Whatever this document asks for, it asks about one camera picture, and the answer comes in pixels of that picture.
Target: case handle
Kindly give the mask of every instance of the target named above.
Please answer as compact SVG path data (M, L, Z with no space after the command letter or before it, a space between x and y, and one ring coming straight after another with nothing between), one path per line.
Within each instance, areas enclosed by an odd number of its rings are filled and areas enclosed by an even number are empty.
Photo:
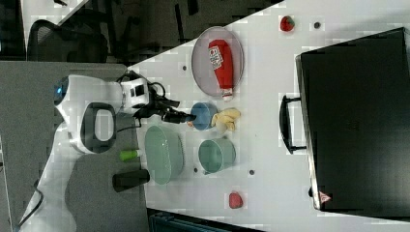
M304 150L307 148L306 146L296 147L296 146L293 146L293 143L292 143L292 132L291 132L292 130L290 128L289 108L287 107L287 105L291 102L298 102L300 100L301 98L289 99L286 96L283 96L282 102L280 105L280 112L279 112L280 133L281 133L284 145L286 145L286 148L290 152L290 154L293 154L294 151Z

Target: teal mug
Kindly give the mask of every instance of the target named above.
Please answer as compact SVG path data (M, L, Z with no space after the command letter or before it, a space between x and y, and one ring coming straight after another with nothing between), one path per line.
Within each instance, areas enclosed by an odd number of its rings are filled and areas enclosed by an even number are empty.
M198 155L205 175L232 166L236 158L235 147L226 138L203 141L199 146Z

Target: red ketchup bottle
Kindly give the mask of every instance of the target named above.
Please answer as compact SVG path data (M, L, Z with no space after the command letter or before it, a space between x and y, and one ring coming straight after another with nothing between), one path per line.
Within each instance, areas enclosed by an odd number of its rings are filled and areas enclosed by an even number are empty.
M232 100L233 63L229 44L224 40L209 43L209 58L217 76L224 101Z

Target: teal bowl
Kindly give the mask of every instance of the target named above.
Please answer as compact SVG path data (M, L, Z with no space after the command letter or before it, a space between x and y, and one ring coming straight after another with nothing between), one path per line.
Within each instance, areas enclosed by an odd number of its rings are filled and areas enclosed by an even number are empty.
M145 133L144 144L148 171L157 184L165 185L182 172L184 157L177 132L152 126Z
M230 167L236 159L235 147L225 138L203 141L199 146L198 155L205 174L216 173Z

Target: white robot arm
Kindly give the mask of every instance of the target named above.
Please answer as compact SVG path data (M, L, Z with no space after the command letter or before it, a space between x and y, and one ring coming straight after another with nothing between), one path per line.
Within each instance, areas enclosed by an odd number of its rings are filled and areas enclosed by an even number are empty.
M73 167L81 156L103 153L112 147L117 132L115 117L119 112L138 119L158 114L165 122L172 123L194 119L172 108L178 106L177 101L157 95L153 85L159 83L151 84L135 72L126 72L124 76L130 80L106 82L69 75L58 83L54 105L64 122L54 134L50 157L16 230L76 231L75 220L65 202Z

